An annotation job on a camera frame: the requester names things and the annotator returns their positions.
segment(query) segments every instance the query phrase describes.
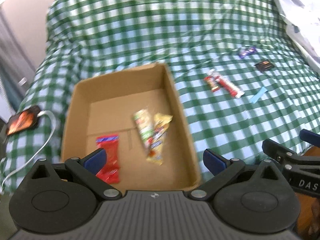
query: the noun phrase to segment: yellow snack wrapper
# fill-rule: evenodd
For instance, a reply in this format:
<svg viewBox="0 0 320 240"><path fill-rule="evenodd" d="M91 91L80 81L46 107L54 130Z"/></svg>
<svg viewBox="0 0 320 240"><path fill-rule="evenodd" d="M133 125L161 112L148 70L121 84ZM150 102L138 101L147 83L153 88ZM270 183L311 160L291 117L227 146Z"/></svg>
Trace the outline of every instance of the yellow snack wrapper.
<svg viewBox="0 0 320 240"><path fill-rule="evenodd" d="M172 120L172 115L157 113L154 115L154 135L150 147L150 152L147 156L147 161L161 165L163 158L161 155L164 138L169 124Z"/></svg>

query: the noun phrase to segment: granola bar wrapper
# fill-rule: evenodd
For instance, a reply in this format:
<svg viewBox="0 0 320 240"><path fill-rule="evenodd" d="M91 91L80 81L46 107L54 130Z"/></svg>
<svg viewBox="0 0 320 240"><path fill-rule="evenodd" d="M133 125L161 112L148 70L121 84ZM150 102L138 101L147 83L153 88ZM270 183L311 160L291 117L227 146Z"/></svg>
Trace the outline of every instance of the granola bar wrapper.
<svg viewBox="0 0 320 240"><path fill-rule="evenodd" d="M167 114L155 114L154 115L154 135L153 141L150 147L150 152L147 156L147 161L161 165L163 158L161 155L164 139L167 129L172 120L172 115Z"/></svg>
<svg viewBox="0 0 320 240"><path fill-rule="evenodd" d="M154 133L153 121L151 119L151 115L149 114L148 110L145 108L136 112L133 115L133 119L137 124L137 128L139 130L141 140L148 153L150 150L150 146L152 144L152 136Z"/></svg>

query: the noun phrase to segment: black packet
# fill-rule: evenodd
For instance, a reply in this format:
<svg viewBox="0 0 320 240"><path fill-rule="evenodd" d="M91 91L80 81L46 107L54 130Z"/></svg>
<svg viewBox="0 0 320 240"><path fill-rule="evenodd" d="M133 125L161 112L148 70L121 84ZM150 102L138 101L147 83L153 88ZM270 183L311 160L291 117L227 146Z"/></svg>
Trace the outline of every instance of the black packet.
<svg viewBox="0 0 320 240"><path fill-rule="evenodd" d="M20 113L10 117L7 125L7 136L22 132L26 129L34 129L38 125L39 106L31 106Z"/></svg>
<svg viewBox="0 0 320 240"><path fill-rule="evenodd" d="M255 64L256 68L258 70L260 70L261 72L264 72L264 71L267 71L267 70L270 70L272 68L274 68L275 66L268 60L264 60L262 62L259 62L257 64Z"/></svg>

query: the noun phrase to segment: cardboard box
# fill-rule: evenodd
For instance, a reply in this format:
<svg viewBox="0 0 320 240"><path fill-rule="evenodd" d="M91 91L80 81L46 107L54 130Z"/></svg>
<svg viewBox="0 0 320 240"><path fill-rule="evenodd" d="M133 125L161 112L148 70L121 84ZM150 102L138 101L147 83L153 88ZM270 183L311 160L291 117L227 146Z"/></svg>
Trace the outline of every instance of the cardboard box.
<svg viewBox="0 0 320 240"><path fill-rule="evenodd" d="M146 161L133 114L147 107L150 114L173 115L164 148L164 163ZM170 72L155 63L79 82L72 95L63 135L61 158L83 158L96 150L98 136L119 134L122 192L191 190L200 183L193 140Z"/></svg>

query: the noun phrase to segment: blue packet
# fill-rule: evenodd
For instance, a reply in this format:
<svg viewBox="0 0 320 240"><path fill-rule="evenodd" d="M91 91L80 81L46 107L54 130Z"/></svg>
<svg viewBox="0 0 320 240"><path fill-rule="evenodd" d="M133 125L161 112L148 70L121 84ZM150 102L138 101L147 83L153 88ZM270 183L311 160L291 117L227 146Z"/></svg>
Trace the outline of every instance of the blue packet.
<svg viewBox="0 0 320 240"><path fill-rule="evenodd" d="M257 53L256 47L252 46L249 49L245 50L245 51L241 51L239 52L239 57L240 58L244 58L245 56L251 55Z"/></svg>
<svg viewBox="0 0 320 240"><path fill-rule="evenodd" d="M266 89L265 87L262 87L256 95L254 95L252 98L249 99L250 103L253 103L253 104L256 103L262 97L262 95L267 91L268 89Z"/></svg>

